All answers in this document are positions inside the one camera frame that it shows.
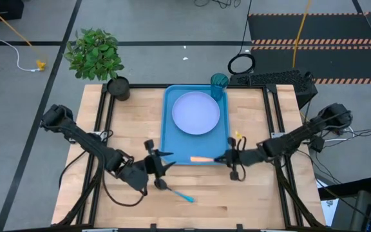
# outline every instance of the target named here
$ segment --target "white cable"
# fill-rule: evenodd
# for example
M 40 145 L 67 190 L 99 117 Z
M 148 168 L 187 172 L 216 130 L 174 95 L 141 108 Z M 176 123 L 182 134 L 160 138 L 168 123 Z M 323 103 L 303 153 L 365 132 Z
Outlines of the white cable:
M 348 138 L 348 139 L 329 139 L 329 140 L 325 140 L 325 142 L 332 142 L 332 141 L 346 141 L 346 140 L 350 140 L 350 139 L 353 139 L 356 135 L 354 134 L 354 130 L 352 129 L 351 126 L 348 127 L 350 129 L 350 131 L 352 132 L 353 134 L 353 137 L 351 138 Z
M 0 39 L 0 42 L 5 43 L 6 45 L 10 46 L 11 48 L 13 48 L 13 49 L 17 52 L 17 67 L 18 67 L 20 70 L 22 70 L 22 71 L 27 71 L 27 72 L 41 71 L 39 68 L 37 68 L 37 69 L 33 69 L 33 70 L 27 70 L 27 69 L 21 68 L 21 67 L 19 66 L 19 52 L 18 52 L 18 49 L 17 49 L 16 47 L 12 46 L 11 44 L 9 44 L 9 43 L 3 41 L 2 39 Z

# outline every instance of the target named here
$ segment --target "green leaves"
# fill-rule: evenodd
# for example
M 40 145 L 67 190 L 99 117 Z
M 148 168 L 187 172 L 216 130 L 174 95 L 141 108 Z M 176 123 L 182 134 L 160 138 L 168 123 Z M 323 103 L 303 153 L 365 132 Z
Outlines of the green leaves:
M 66 44 L 67 53 L 64 54 L 70 62 L 70 70 L 76 70 L 75 77 L 89 80 L 97 77 L 100 81 L 117 78 L 116 71 L 124 68 L 117 53 L 117 39 L 101 29 L 81 29 L 81 32 L 83 35 L 79 38 L 75 31 L 77 40 L 74 45 Z

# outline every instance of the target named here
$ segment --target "orange handle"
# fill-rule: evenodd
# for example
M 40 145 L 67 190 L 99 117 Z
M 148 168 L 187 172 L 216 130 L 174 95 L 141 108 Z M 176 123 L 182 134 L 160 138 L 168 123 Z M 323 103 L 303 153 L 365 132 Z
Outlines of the orange handle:
M 213 158 L 207 157 L 190 157 L 191 162 L 214 162 Z

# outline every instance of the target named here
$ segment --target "black plant pot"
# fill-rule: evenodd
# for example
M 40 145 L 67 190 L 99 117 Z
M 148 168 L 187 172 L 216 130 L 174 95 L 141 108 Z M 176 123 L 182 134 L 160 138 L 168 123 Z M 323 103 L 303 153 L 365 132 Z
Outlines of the black plant pot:
M 125 77 L 111 79 L 107 83 L 107 91 L 118 101 L 125 101 L 129 98 L 129 82 Z

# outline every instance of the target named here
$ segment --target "floor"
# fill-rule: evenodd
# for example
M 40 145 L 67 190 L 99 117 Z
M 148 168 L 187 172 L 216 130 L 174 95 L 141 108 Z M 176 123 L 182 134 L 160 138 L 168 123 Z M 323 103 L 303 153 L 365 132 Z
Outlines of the floor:
M 64 104 L 78 112 L 84 85 L 61 61 L 52 72 L 61 41 L 77 0 L 25 1 L 23 18 L 10 23 L 30 41 L 58 43 L 37 47 L 48 57 L 45 72 L 23 72 L 15 64 L 15 52 L 0 46 L 0 212 L 10 189 L 24 147 L 30 155 L 5 230 L 49 226 L 57 197 L 57 181 L 64 167 L 68 147 L 63 138 L 43 130 L 28 139 L 44 90 L 52 86 L 46 107 Z M 371 0 L 359 0 L 364 12 Z M 102 28 L 119 41 L 241 41 L 249 2 L 222 10 L 215 3 L 196 7 L 192 0 L 82 0 L 69 40 L 79 28 Z M 302 13 L 307 0 L 252 0 L 251 13 Z M 314 0 L 310 12 L 356 12 L 351 0 Z M 0 39 L 20 41 L 0 23 Z M 126 67 L 121 75 L 131 83 L 208 83 L 213 73 L 227 71 L 227 62 L 239 46 L 121 46 Z M 27 46 L 18 46 L 20 65 L 35 68 L 37 56 Z M 235 69 L 248 64 L 240 61 Z M 309 116 L 333 102 L 352 110 L 354 130 L 371 128 L 371 85 L 317 85 Z M 318 155 L 342 182 L 371 177 L 371 137 L 356 138 Z M 341 206 L 339 209 L 350 211 Z M 347 219 L 336 216 L 334 227 L 344 228 Z

